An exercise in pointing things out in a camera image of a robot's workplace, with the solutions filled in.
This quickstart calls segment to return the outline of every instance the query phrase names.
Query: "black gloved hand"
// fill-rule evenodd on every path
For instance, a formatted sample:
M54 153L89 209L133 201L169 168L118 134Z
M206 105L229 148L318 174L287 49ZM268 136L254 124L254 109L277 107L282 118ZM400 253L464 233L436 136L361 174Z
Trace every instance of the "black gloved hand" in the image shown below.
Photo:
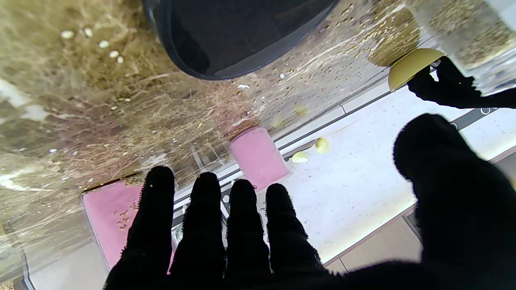
M323 268L286 188L279 184L269 186L265 193L270 254L256 192L247 180L238 180L231 188L225 249L220 184L209 172L200 174L193 184L183 217L183 238L169 267L174 185L170 168L157 166L149 171L127 246L109 272L104 290L319 289L321 283L341 279Z
M408 81L409 90L424 101L439 105L465 108L505 107L516 108L516 89L510 89L481 97L481 93L473 87L473 77L464 77L453 62L443 56L437 66L439 81L430 75L430 67L419 71Z

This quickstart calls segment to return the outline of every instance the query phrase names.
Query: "yellow fruit slice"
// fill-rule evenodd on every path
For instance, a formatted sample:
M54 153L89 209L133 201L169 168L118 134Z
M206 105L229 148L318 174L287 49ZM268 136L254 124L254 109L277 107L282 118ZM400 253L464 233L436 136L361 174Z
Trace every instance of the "yellow fruit slice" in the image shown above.
M292 156L292 162L294 163L304 163L308 161L308 155L303 151L296 152L294 156Z
M315 142L315 149L317 152L324 154L330 151L330 142L327 139L319 138L317 142Z
M409 52L391 66L388 80L390 90L394 91L400 88L411 80L418 71L444 55L443 52L434 49L416 49Z

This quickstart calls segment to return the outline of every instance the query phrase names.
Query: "black bowl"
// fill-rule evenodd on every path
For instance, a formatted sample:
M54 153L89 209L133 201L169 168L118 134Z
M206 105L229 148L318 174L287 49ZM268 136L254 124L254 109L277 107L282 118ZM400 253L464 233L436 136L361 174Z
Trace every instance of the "black bowl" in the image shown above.
M170 59L210 80L239 77L290 51L338 0L143 0Z

